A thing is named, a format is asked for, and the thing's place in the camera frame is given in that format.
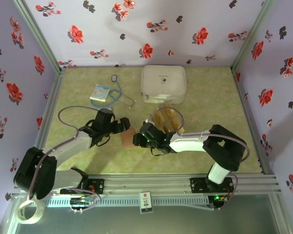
floral wallpaper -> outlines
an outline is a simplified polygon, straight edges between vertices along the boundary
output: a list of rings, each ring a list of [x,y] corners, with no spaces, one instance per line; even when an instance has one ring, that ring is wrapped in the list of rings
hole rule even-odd
[[[293,221],[293,0],[276,1],[235,71]]]
[[[50,12],[50,6],[44,6]],[[13,177],[35,144],[55,71],[18,9],[0,1],[0,226]]]
[[[231,66],[263,0],[25,2],[60,66]]]

glass panel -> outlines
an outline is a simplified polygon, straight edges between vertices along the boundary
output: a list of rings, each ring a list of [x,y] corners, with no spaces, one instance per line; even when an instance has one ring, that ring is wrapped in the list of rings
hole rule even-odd
[[[74,214],[69,208],[47,208],[36,224],[19,225],[17,234],[275,234],[268,196],[236,196],[222,211],[157,207],[140,214],[138,207],[98,207]]]

cable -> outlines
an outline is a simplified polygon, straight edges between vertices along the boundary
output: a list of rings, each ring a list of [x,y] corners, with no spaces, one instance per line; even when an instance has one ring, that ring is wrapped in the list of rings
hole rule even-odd
[[[224,189],[226,189],[227,192],[228,192],[228,194],[226,195],[226,197],[230,197],[230,189],[228,187],[225,187],[225,186],[224,186]]]
[[[45,158],[46,158],[46,157],[47,157],[52,151],[54,151],[54,150],[58,149],[59,147],[61,147],[61,146],[65,145],[65,144],[67,144],[67,143],[73,141],[75,138],[78,137],[78,135],[79,135],[78,128],[76,128],[75,126],[70,125],[70,124],[68,124],[68,123],[65,123],[65,122],[61,119],[61,113],[62,113],[64,110],[69,109],[69,108],[77,108],[77,107],[78,107],[78,108],[85,108],[85,109],[90,109],[90,110],[98,111],[97,109],[94,109],[94,108],[91,108],[91,107],[86,107],[86,106],[68,106],[68,107],[65,107],[65,108],[61,109],[61,110],[58,112],[58,119],[59,119],[59,121],[60,121],[62,124],[68,126],[68,127],[74,128],[74,129],[76,130],[76,135],[73,136],[72,138],[70,138],[70,139],[68,139],[68,140],[66,140],[66,141],[64,141],[64,142],[62,142],[62,143],[60,143],[60,144],[54,146],[52,149],[50,149],[47,153],[45,153],[45,154],[42,156],[42,158],[40,159],[40,161],[39,161],[39,163],[37,164],[37,167],[36,167],[36,169],[35,169],[35,172],[34,172],[34,175],[33,175],[33,179],[31,180],[31,183],[30,183],[30,186],[29,186],[29,190],[28,190],[28,194],[27,194],[27,200],[31,200],[31,199],[32,199],[32,192],[33,192],[34,185],[35,185],[35,182],[36,182],[36,179],[37,179],[37,175],[38,175],[39,169],[40,169],[40,167],[41,167],[41,165],[42,165],[42,162],[45,160]]]
[[[224,139],[228,139],[228,140],[232,140],[232,141],[235,141],[237,143],[239,143],[240,145],[242,145],[246,151],[247,151],[247,154],[244,158],[241,159],[241,162],[244,162],[246,159],[248,159],[248,157],[250,156],[251,154],[251,151],[248,147],[247,144],[245,144],[244,142],[238,140],[238,139],[235,139],[233,137],[230,137],[230,136],[226,136],[226,135],[220,135],[220,134],[214,134],[214,133],[199,133],[201,134],[201,136],[209,136],[209,137],[221,137],[221,138],[224,138]]]
[[[228,201],[222,207],[219,207],[218,210],[222,210],[225,206],[227,206],[227,204],[232,200],[233,194],[235,193],[236,187],[238,186],[238,177],[232,173],[229,173],[228,175],[235,177],[235,187],[234,187],[232,194],[229,197]]]
[[[111,89],[111,90],[108,92],[108,95],[109,95],[110,97],[112,97],[112,98],[114,99],[114,101],[112,101],[110,104],[108,104],[108,105],[106,105],[106,106],[97,106],[97,105],[94,104],[93,101],[90,99],[90,102],[91,102],[91,104],[92,104],[94,107],[99,108],[99,109],[101,109],[101,108],[109,108],[109,107],[111,107],[115,102],[117,102],[117,101],[119,100],[119,98],[120,98],[121,95],[122,95],[122,89],[121,89],[121,86],[119,85],[119,82],[118,82],[117,80],[116,80],[115,82],[116,82],[116,84],[118,85],[118,88],[119,88],[119,89]],[[114,98],[114,96],[112,96],[112,94],[111,94],[112,92],[119,92],[118,97],[117,97],[117,98]]]
[[[111,139],[111,137],[110,137],[110,135],[108,135],[107,137],[108,137],[108,139],[107,139],[106,142],[102,143],[101,145],[98,145],[98,144],[96,144],[96,145],[97,145],[98,147],[100,147],[100,146],[103,146],[103,145],[105,145],[106,143],[108,143],[109,140]]]
[[[101,198],[101,196],[97,193],[97,192],[95,192],[95,191],[90,191],[90,190],[86,190],[86,189],[75,189],[75,188],[67,188],[67,189],[69,189],[69,190],[74,190],[74,191],[79,191],[79,192],[85,192],[85,193],[90,193],[90,194],[93,194],[93,195],[97,195],[98,197],[99,197],[99,202],[98,203],[94,203],[94,200],[93,200],[93,205],[92,206],[90,206],[90,207],[86,207],[86,208],[83,208],[83,209],[81,209],[80,208],[80,210],[78,211],[77,209],[75,209],[75,210],[73,210],[73,208],[70,206],[70,208],[74,211],[74,212],[80,212],[80,213],[82,213],[83,211],[86,211],[86,210],[90,210],[90,209],[92,209],[92,208],[95,208],[96,206],[98,206],[98,205],[100,205],[100,203],[102,202],[102,198]]]
[[[155,154],[153,153],[153,148],[151,148],[151,154],[152,154],[153,156],[163,156],[163,155],[165,155],[165,154],[157,154],[157,155],[155,155]]]

white box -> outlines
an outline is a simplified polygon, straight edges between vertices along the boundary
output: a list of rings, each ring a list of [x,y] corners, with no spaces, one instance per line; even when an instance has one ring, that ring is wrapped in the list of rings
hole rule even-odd
[[[181,66],[148,65],[142,69],[141,95],[147,103],[183,102],[187,92],[186,73]]]

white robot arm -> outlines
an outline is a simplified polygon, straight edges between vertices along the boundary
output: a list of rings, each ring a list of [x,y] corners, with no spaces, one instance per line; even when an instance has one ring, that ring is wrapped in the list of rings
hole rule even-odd
[[[152,123],[147,122],[143,124],[140,132],[134,135],[133,143],[151,150],[158,149],[164,154],[182,151],[208,153],[215,160],[215,164],[209,170],[205,180],[211,190],[221,185],[230,172],[239,169],[246,149],[244,140],[220,125],[213,125],[210,130],[201,133],[170,132],[164,134]]]
[[[18,168],[13,182],[25,191],[30,190],[36,167],[42,157],[45,157],[35,178],[32,194],[37,199],[42,199],[54,189],[61,188],[84,188],[83,183],[87,181],[88,175],[77,168],[67,171],[57,171],[57,168],[66,160],[77,153],[87,150],[94,145],[102,146],[109,141],[110,134],[117,134],[129,129],[128,118],[121,118],[120,123],[115,120],[112,111],[100,109],[95,119],[90,120],[85,126],[78,130],[72,141],[58,144],[49,148],[30,148]]]
[[[32,195],[42,199],[54,189],[61,188],[86,188],[88,175],[77,168],[67,171],[57,171],[57,168],[66,160],[77,153],[87,150],[94,145],[102,146],[109,141],[110,134],[126,131],[130,127],[127,118],[111,122],[115,116],[110,110],[101,109],[94,120],[90,120],[80,128],[75,139],[60,147],[37,149],[33,147],[26,152],[24,159],[14,177],[14,184],[25,191],[29,191],[33,174],[40,159],[50,151],[43,160],[39,169]],[[182,151],[202,151],[208,153],[215,164],[211,167],[205,183],[210,190],[215,190],[221,185],[231,171],[237,171],[242,160],[245,147],[238,142],[245,143],[242,139],[223,128],[213,125],[210,130],[201,133],[180,134],[170,132],[164,134],[152,123],[144,123],[140,132],[133,137],[133,144],[143,148],[158,149],[164,154]]]

